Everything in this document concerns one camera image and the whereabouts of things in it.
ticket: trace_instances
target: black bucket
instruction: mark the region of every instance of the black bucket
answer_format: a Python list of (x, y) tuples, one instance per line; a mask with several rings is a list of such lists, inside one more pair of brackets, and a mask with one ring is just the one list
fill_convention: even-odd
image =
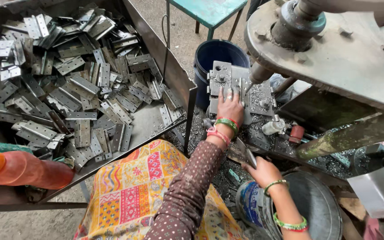
[(234, 66), (250, 67), (247, 54), (237, 45), (225, 40), (210, 40), (201, 43), (195, 52), (195, 84), (198, 86), (195, 105), (206, 110), (210, 105), (207, 94), (207, 73), (213, 69), (213, 61), (230, 62)]

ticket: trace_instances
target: metal tray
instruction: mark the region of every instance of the metal tray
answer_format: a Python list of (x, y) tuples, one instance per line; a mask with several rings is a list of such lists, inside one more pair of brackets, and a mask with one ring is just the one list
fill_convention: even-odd
[[(122, 13), (136, 27), (141, 35), (141, 40), (146, 45), (149, 53), (155, 59), (156, 64), (163, 68), (166, 47), (163, 41), (156, 35), (149, 24), (143, 19), (137, 9), (129, 0), (15, 0), (4, 5), (0, 5), (0, 25), (7, 19), (19, 20), (22, 17), (19, 12), (28, 8), (42, 8), (51, 16), (67, 16), (75, 11), (79, 6), (95, 2), (99, 7), (105, 9), (115, 9)], [(129, 150), (126, 152), (116, 152), (111, 160), (87, 163), (79, 173), (76, 173), (72, 182), (59, 190), (48, 190), (38, 204), (29, 203), (24, 191), (19, 191), (17, 187), (0, 186), (0, 211), (18, 210), (44, 210), (44, 209), (66, 209), (66, 208), (85, 208), (87, 203), (83, 202), (47, 202), (58, 194), (66, 191), (72, 186), (82, 182), (86, 178), (95, 174), (102, 166), (115, 160), (126, 157), (140, 146), (159, 138), (162, 134), (170, 131), (178, 125), (186, 122), (185, 148), (189, 142), (190, 127), (192, 126), (193, 109), (195, 106), (197, 87), (189, 79), (185, 70), (182, 69), (176, 57), (171, 51), (168, 52), (166, 78), (164, 83), (170, 88), (175, 89), (180, 96), (180, 102), (186, 113), (186, 118), (177, 123), (162, 129), (164, 126), (160, 113), (163, 103), (152, 102), (150, 105), (141, 107), (140, 111), (132, 113), (134, 117), (134, 128), (131, 134)], [(0, 142), (6, 140), (0, 133)]]

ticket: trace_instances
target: red bangle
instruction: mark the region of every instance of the red bangle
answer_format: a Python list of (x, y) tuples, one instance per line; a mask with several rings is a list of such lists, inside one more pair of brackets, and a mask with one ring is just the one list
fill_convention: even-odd
[(211, 127), (207, 130), (207, 137), (208, 136), (216, 136), (216, 137), (221, 138), (224, 141), (224, 143), (226, 144), (226, 148), (230, 144), (230, 138), (228, 138), (225, 134), (217, 131), (217, 129), (215, 127)]
[(235, 120), (233, 120), (232, 118), (229, 118), (229, 117), (218, 117), (217, 119), (220, 119), (220, 118), (226, 118), (226, 119), (231, 120), (233, 123), (235, 123), (236, 128), (239, 129), (239, 125), (238, 125), (238, 123), (237, 123)]
[(309, 229), (309, 225), (306, 226), (304, 229), (300, 229), (300, 230), (295, 230), (295, 229), (287, 229), (287, 230), (288, 231), (293, 231), (293, 232), (304, 232), (304, 231), (306, 231), (308, 229)]

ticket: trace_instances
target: woman's left hand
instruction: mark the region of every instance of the woman's left hand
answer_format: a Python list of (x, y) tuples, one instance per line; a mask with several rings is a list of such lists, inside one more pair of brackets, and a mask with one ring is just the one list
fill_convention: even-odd
[(232, 88), (229, 88), (225, 100), (223, 96), (223, 88), (220, 88), (217, 117), (226, 117), (234, 120), (238, 124), (238, 128), (242, 125), (244, 120), (244, 107), (239, 101), (238, 90), (235, 90), (234, 92)]

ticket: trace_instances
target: concrete floor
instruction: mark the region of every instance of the concrete floor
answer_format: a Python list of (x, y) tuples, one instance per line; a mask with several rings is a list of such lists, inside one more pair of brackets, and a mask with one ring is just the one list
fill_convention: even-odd
[[(161, 18), (166, 13), (166, 2), (164, 0), (132, 0), (132, 2), (157, 35), (163, 39)], [(195, 20), (177, 8), (170, 7), (170, 21), (174, 24), (170, 28), (171, 48), (180, 64), (189, 74), (189, 78), (193, 79), (195, 50), (200, 43), (206, 40), (208, 29), (200, 26), (200, 33), (195, 34)], [(232, 42), (243, 49), (245, 49), (243, 32), (248, 7), (249, 4), (245, 7), (232, 38)], [(218, 27), (215, 30), (214, 39), (227, 39), (234, 20), (235, 17), (232, 17)], [(86, 180), (89, 187), (92, 181), (92, 178)], [(85, 202), (85, 199), (79, 185), (76, 185), (53, 201)], [(84, 214), (85, 209), (0, 212), (0, 239), (72, 239)]]

